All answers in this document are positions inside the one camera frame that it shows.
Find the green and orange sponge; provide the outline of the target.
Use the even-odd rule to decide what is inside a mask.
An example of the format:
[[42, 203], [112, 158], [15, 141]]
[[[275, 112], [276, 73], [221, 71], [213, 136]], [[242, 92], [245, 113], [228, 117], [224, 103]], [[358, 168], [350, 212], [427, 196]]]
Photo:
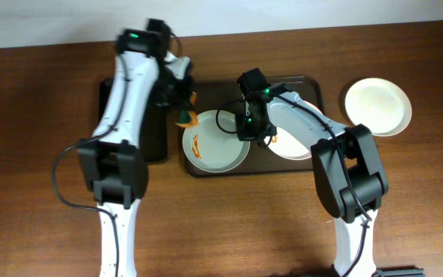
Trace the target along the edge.
[[198, 124], [198, 116], [194, 111], [196, 99], [197, 93], [193, 92], [188, 102], [188, 108], [179, 112], [178, 121], [176, 122], [177, 126], [181, 128], [191, 128]]

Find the pinkish white plate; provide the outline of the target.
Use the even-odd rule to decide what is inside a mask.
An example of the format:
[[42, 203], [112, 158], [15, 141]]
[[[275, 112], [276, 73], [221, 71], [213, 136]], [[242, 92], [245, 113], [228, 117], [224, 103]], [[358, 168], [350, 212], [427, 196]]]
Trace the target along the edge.
[[266, 108], [270, 123], [276, 127], [276, 134], [266, 136], [264, 144], [284, 159], [295, 161], [310, 159], [310, 148], [300, 143], [293, 134], [297, 132], [299, 137], [302, 137], [305, 126], [308, 125], [305, 117], [308, 119], [313, 119], [313, 117], [299, 108], [282, 102], [280, 99], [276, 99], [272, 104], [268, 103]]

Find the pale green plate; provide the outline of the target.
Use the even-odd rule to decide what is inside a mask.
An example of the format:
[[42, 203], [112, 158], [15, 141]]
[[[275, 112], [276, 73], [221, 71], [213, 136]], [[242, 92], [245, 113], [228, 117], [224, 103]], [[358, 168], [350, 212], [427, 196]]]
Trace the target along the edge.
[[228, 172], [246, 158], [250, 142], [239, 141], [236, 134], [223, 132], [235, 129], [235, 115], [210, 110], [198, 115], [198, 124], [184, 130], [182, 148], [185, 157], [203, 172]]

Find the cream white plate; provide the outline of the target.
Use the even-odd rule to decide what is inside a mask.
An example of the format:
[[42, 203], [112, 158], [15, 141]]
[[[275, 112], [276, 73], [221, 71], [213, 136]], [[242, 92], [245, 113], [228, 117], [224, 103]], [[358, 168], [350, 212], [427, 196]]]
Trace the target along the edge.
[[383, 78], [363, 78], [345, 93], [345, 111], [354, 125], [366, 126], [375, 136], [403, 132], [412, 119], [409, 97], [395, 83]]

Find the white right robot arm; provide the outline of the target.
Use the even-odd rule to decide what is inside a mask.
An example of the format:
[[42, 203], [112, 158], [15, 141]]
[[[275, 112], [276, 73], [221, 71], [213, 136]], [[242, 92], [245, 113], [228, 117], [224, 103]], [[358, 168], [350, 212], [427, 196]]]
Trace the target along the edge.
[[377, 276], [373, 227], [388, 180], [371, 131], [348, 127], [306, 104], [287, 84], [241, 85], [246, 113], [241, 141], [262, 141], [281, 128], [309, 149], [320, 203], [334, 219], [336, 276]]

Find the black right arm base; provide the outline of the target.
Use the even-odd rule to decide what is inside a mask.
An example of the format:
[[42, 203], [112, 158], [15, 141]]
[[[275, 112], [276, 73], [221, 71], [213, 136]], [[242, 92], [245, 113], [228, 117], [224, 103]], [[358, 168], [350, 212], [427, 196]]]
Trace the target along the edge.
[[375, 265], [332, 266], [332, 275], [341, 277], [425, 277], [419, 268], [377, 269]]

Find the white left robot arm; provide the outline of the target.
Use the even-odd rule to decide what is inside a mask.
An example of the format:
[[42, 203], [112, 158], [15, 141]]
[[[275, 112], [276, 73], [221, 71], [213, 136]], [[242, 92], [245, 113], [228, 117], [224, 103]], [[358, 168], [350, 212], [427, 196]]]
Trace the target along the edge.
[[135, 217], [148, 184], [141, 136], [150, 107], [174, 109], [193, 123], [191, 60], [169, 48], [169, 29], [126, 29], [116, 41], [115, 74], [105, 110], [77, 148], [87, 189], [101, 220], [102, 276], [134, 276]]

